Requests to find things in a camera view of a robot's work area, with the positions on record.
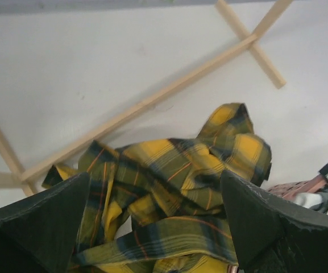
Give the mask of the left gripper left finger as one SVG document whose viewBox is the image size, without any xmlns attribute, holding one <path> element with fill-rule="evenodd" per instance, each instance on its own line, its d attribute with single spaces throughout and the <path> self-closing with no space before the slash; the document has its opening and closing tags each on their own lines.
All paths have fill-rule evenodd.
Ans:
<svg viewBox="0 0 328 273">
<path fill-rule="evenodd" d="M 0 272 L 66 272 L 89 187 L 80 173 L 0 208 Z"/>
</svg>

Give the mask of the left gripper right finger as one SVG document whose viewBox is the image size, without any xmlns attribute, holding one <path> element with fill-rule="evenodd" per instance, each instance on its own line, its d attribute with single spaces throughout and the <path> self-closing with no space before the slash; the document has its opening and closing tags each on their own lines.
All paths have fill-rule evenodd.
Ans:
<svg viewBox="0 0 328 273">
<path fill-rule="evenodd" d="M 223 171 L 221 192 L 244 272 L 328 272 L 328 216 Z"/>
</svg>

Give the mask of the yellow plaid shirt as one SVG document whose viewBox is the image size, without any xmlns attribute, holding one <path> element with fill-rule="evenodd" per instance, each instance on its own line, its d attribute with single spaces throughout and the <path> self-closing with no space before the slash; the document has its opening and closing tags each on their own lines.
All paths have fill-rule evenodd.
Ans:
<svg viewBox="0 0 328 273">
<path fill-rule="evenodd" d="M 56 164 L 42 183 L 90 178 L 69 272 L 229 272 L 238 260 L 221 173 L 261 185 L 271 159 L 243 103 L 218 107 L 192 139 L 93 142 L 77 168 Z"/>
</svg>

